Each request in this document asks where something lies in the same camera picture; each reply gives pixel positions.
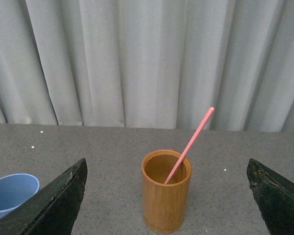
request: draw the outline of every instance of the straw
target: straw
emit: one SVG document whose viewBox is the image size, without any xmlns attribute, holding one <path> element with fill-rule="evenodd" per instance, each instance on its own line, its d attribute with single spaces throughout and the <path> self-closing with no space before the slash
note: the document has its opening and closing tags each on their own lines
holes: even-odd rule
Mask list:
<svg viewBox="0 0 294 235">
<path fill-rule="evenodd" d="M 184 158 L 186 157 L 186 154 L 188 153 L 188 150 L 190 150 L 190 148 L 192 147 L 193 143 L 195 142 L 196 138 L 199 136 L 199 134 L 201 133 L 202 129 L 205 127 L 206 123 L 208 122 L 209 118 L 211 117 L 212 113 L 214 112 L 215 108 L 211 107 L 208 112 L 206 113 L 204 119 L 201 121 L 199 127 L 197 128 L 197 130 L 195 131 L 195 133 L 193 134 L 191 140 L 189 141 L 189 143 L 187 144 L 186 148 L 184 149 L 183 153 L 181 154 L 180 158 L 177 160 L 175 166 L 173 167 L 172 171 L 170 172 L 169 176 L 167 177 L 166 181 L 165 181 L 165 185 L 170 181 L 170 179 L 172 178 L 172 176 L 174 175 L 176 169 L 180 166 L 180 164 L 182 163 L 182 161 L 184 160 Z"/>
</svg>

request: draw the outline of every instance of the speckled surface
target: speckled surface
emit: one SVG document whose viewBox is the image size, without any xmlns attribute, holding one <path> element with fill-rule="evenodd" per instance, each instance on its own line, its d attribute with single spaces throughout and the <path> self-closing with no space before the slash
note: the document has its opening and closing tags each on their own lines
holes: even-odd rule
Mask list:
<svg viewBox="0 0 294 235">
<path fill-rule="evenodd" d="M 0 177 L 30 173 L 44 187 L 86 158 L 85 197 L 72 234 L 153 235 L 142 218 L 141 161 L 156 149 L 182 152 L 193 133 L 0 124 Z M 175 235 L 269 234 L 246 167 L 255 158 L 294 182 L 294 135 L 203 131 L 188 158 L 193 174 L 186 217 Z"/>
</svg>

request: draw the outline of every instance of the curtain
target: curtain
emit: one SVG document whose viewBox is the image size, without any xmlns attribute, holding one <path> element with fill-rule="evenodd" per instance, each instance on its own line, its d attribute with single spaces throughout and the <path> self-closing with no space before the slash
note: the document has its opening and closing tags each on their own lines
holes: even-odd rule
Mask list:
<svg viewBox="0 0 294 235">
<path fill-rule="evenodd" d="M 0 0 L 0 123 L 294 133 L 294 0 Z"/>
</svg>

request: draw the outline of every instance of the bamboo cup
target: bamboo cup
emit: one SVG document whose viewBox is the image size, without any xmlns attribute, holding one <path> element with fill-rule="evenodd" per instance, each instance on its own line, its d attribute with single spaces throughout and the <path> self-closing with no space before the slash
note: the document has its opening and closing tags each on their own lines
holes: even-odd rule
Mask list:
<svg viewBox="0 0 294 235">
<path fill-rule="evenodd" d="M 184 222 L 192 165 L 185 158 L 167 185 L 167 176 L 180 153 L 156 150 L 142 162 L 143 216 L 146 225 L 156 233 L 170 234 Z"/>
</svg>

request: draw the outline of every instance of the plastic cup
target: plastic cup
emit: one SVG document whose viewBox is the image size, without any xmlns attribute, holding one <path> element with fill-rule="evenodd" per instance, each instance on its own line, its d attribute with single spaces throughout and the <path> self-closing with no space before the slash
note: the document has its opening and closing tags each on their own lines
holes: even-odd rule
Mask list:
<svg viewBox="0 0 294 235">
<path fill-rule="evenodd" d="M 19 207 L 39 190 L 39 180 L 30 174 L 0 178 L 0 218 Z"/>
<path fill-rule="evenodd" d="M 167 176 L 180 153 L 156 150 L 142 162 L 143 216 L 146 225 L 156 233 L 170 234 L 184 222 L 192 165 L 185 158 L 167 185 Z"/>
</svg>

